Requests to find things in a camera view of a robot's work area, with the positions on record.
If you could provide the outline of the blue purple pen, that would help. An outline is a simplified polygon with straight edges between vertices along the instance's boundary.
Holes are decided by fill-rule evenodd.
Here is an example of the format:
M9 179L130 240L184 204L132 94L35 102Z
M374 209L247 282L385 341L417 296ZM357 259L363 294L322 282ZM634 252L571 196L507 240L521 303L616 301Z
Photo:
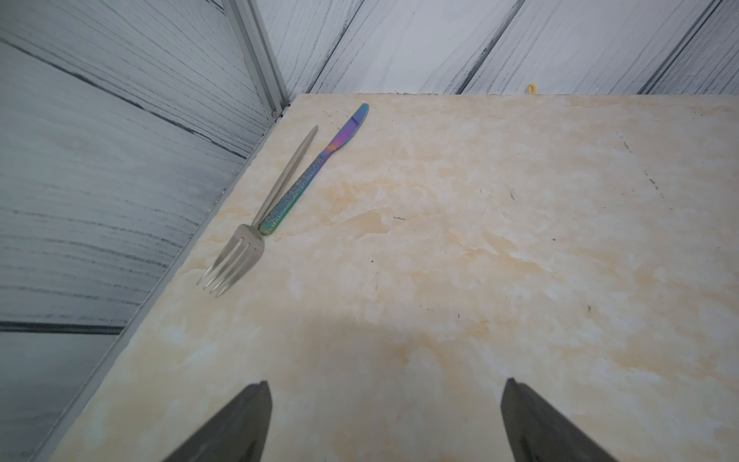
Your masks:
M267 214L260 223L258 230L263 236L269 236L282 223L286 215L296 205L300 196L307 190L312 180L318 175L321 168L326 164L332 154L347 144L357 133L360 126L369 113L369 104L363 103L352 115L348 122L342 127L331 143L318 155L309 167L298 177L294 185L285 192L279 202Z

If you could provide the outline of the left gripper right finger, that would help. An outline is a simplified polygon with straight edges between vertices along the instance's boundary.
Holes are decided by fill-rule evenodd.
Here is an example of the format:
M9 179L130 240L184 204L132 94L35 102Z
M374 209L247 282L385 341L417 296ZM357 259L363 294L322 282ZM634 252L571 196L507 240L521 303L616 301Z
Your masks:
M506 380L500 411L516 462L616 459L525 383Z

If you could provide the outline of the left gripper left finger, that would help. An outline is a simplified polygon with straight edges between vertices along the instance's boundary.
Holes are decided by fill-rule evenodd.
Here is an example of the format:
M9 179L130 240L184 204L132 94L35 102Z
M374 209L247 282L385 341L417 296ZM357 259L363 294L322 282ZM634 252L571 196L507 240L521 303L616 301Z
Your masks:
M259 462L268 438L271 410L269 383L250 384L165 461Z

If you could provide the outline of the left aluminium frame post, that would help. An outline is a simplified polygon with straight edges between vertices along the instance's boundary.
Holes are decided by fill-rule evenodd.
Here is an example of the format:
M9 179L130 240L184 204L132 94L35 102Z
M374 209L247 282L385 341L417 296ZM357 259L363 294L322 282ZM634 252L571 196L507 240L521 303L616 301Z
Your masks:
M266 114L272 121L276 121L290 105L290 94L282 78L258 4L253 0L223 0L221 4Z

